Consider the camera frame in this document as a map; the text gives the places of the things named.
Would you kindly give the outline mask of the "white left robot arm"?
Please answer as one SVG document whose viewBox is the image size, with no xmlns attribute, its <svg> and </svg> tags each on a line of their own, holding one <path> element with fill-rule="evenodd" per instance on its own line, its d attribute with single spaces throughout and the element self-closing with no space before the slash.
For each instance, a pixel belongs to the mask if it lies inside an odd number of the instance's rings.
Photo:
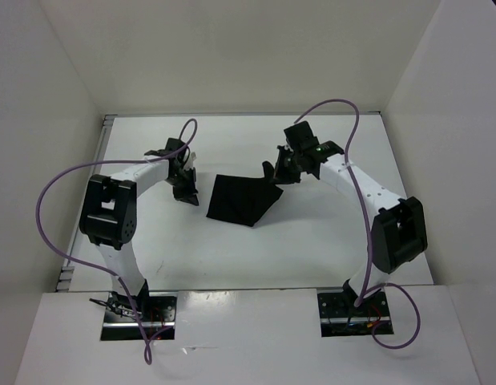
<svg viewBox="0 0 496 385">
<path fill-rule="evenodd" d="M 172 187 L 176 201 L 197 206 L 196 154 L 180 139 L 145 153 L 147 159 L 110 176 L 94 174 L 87 183 L 80 232 L 103 257 L 112 278 L 113 307 L 122 306 L 132 320 L 146 318 L 151 310 L 147 280 L 136 262 L 132 239 L 137 229 L 137 199 L 159 182 Z"/>
</svg>

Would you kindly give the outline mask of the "black skirt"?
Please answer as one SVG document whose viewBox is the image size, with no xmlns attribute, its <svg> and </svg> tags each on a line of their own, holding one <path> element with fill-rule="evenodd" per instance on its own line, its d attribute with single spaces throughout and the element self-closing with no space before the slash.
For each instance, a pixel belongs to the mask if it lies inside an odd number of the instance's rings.
<svg viewBox="0 0 496 385">
<path fill-rule="evenodd" d="M 274 167 L 268 161 L 262 167 L 260 178 L 217 174 L 207 218 L 253 227 L 283 194 L 272 183 Z"/>
</svg>

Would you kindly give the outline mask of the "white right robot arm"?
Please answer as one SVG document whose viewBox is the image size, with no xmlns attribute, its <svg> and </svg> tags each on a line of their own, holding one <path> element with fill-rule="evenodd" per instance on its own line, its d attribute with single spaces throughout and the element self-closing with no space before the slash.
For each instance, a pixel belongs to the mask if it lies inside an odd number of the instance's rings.
<svg viewBox="0 0 496 385">
<path fill-rule="evenodd" d="M 311 174 L 361 209 L 369 227 L 369 260 L 345 282 L 342 305 L 351 315 L 362 314 L 370 297 L 401 265 L 412 261 L 428 246 L 422 203 L 384 188 L 354 163 L 334 142 L 321 144 L 308 122 L 284 130 L 286 144 L 279 146 L 269 180 L 295 184 L 302 173 Z"/>
</svg>

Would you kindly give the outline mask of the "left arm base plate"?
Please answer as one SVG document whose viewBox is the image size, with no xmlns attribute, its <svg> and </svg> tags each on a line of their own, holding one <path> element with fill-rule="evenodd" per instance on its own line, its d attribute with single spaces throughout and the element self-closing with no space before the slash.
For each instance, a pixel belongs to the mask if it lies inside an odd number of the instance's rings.
<svg viewBox="0 0 496 385">
<path fill-rule="evenodd" d="M 140 315 L 143 328 L 152 340 L 174 340 L 177 310 L 176 292 L 152 292 L 151 309 Z M 107 301 L 91 299 L 104 308 L 100 340 L 105 342 L 142 340 L 133 312 L 124 306 L 112 305 L 112 294 Z"/>
</svg>

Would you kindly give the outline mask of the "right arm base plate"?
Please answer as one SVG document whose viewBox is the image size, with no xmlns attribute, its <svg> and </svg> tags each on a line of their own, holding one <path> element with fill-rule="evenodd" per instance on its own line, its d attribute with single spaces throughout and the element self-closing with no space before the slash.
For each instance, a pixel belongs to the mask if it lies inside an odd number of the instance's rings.
<svg viewBox="0 0 496 385">
<path fill-rule="evenodd" d="M 355 308 L 341 288 L 318 290 L 317 303 L 321 336 L 353 337 L 393 334 L 387 298 L 382 291 Z"/>
</svg>

